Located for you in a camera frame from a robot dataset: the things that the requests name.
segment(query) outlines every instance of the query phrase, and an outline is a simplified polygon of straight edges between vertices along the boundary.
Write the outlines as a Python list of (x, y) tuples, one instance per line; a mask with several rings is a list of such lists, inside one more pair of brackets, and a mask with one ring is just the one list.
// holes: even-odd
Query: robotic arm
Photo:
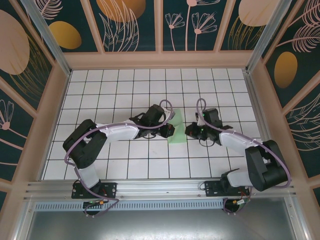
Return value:
[[(88, 143), (84, 140), (80, 141), (69, 155), (78, 168), (80, 178), (84, 184), (92, 192), (100, 194), (101, 181), (93, 163), (97, 159), (104, 144), (120, 140), (143, 138), (148, 134), (168, 138), (174, 134), (175, 128), (169, 123), (158, 128), (156, 126), (159, 126), (164, 120), (167, 120), (170, 115), (171, 112), (166, 108), (154, 104), (146, 113), (143, 112), (135, 117), (131, 117), (122, 124), (95, 124), (92, 120), (87, 119), (64, 141), (63, 148), (67, 152), (78, 139), (90, 130), (102, 126), (109, 126), (106, 129), (101, 129), (88, 135), (90, 141)], [(155, 128), (144, 129), (139, 126)]]
[[(222, 130), (232, 129), (231, 126), (223, 126), (219, 119), (218, 110), (210, 108), (202, 112), (204, 120)], [(198, 114), (195, 114), (197, 122), (193, 122), (186, 127), (185, 134), (188, 136), (205, 141), (210, 139), (216, 144), (231, 148), (246, 157), (247, 168), (234, 169), (221, 176), (221, 185), (224, 192), (231, 188), (240, 186), (253, 186), (258, 191), (264, 191), (288, 180), (287, 174), (280, 163), (261, 146), (251, 140), (234, 134), (233, 131), (218, 131), (207, 126)], [(277, 143), (268, 140), (262, 143), (265, 147), (274, 152), (280, 160), (285, 163)]]

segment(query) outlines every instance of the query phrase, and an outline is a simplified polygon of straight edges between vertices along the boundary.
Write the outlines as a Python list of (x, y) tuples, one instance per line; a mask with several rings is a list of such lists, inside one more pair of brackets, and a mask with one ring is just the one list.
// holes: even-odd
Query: green fabric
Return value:
[(181, 144), (187, 142), (187, 136), (185, 134), (185, 125), (180, 108), (174, 109), (175, 116), (168, 122), (174, 126), (173, 136), (168, 137), (169, 144)]

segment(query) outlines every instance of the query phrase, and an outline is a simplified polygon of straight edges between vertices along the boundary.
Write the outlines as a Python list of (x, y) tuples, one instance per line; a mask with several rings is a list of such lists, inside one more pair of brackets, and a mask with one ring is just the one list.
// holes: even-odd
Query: grid tile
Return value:
[[(73, 168), (62, 160), (62, 144), (83, 120), (123, 122), (163, 99), (181, 110), (187, 126), (196, 121), (196, 102), (201, 96), (207, 108), (217, 108), (224, 125), (260, 138), (246, 83), (239, 73), (225, 68), (74, 71), (42, 178), (76, 179)], [(99, 178), (110, 180), (208, 178), (219, 177), (230, 166), (245, 167), (243, 159), (218, 144), (201, 146), (190, 137), (186, 143), (168, 144), (157, 136), (106, 143), (94, 166)]]

